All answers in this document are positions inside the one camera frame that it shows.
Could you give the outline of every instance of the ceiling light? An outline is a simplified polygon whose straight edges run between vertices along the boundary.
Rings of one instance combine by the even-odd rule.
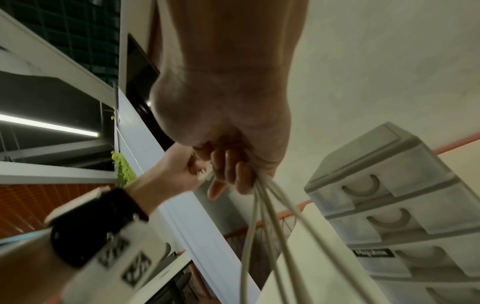
[[[11,122],[11,123],[14,123],[14,124],[26,125],[26,126],[32,126],[32,127],[38,127],[38,128],[44,128],[44,129],[50,129],[50,130],[57,130],[57,131],[62,131],[62,132],[69,132],[69,133],[93,136],[93,137],[98,137],[99,136],[99,134],[97,132],[91,132],[91,131],[86,131],[86,130],[81,130],[81,129],[75,129],[75,128],[70,128],[70,127],[54,125],[54,124],[48,124],[48,123],[45,123],[45,122],[40,122],[40,121],[35,121],[35,120],[30,120],[30,119],[24,119],[24,118],[9,116],[9,115],[0,114],[0,121]]]

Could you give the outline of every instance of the hand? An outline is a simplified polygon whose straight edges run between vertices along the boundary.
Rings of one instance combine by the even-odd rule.
[[[125,191],[146,214],[151,214],[164,201],[200,187],[202,182],[197,180],[197,173],[206,167],[191,147],[175,143],[155,166],[125,187]]]
[[[152,110],[167,135],[212,160],[211,200],[228,183],[251,193],[255,172],[273,176],[285,156],[287,80],[307,3],[159,2],[163,55]]]

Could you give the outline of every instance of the green plant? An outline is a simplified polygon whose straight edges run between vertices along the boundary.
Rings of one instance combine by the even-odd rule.
[[[115,167],[118,168],[117,177],[120,188],[127,186],[137,178],[137,175],[135,175],[135,172],[130,168],[129,163],[121,153],[112,151],[111,158],[115,163]]]

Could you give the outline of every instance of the wrist strap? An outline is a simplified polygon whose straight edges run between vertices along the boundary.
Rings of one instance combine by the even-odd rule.
[[[116,188],[54,218],[49,223],[50,242],[66,263],[82,267],[135,218],[149,220],[123,189]]]

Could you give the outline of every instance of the plastic drawer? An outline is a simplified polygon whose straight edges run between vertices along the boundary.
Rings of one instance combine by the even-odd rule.
[[[479,304],[480,281],[411,282],[376,280],[391,304]]]
[[[352,249],[370,275],[412,277],[415,272],[426,268],[457,268],[469,277],[480,277],[480,231],[412,243]],[[390,256],[368,256],[369,252],[386,249]]]
[[[390,193],[399,197],[453,176],[425,145],[419,145],[307,194],[328,216],[354,210],[356,204],[375,197]]]
[[[376,209],[326,218],[346,244],[376,243],[406,230],[422,228],[435,235],[480,227],[480,201],[459,181]]]

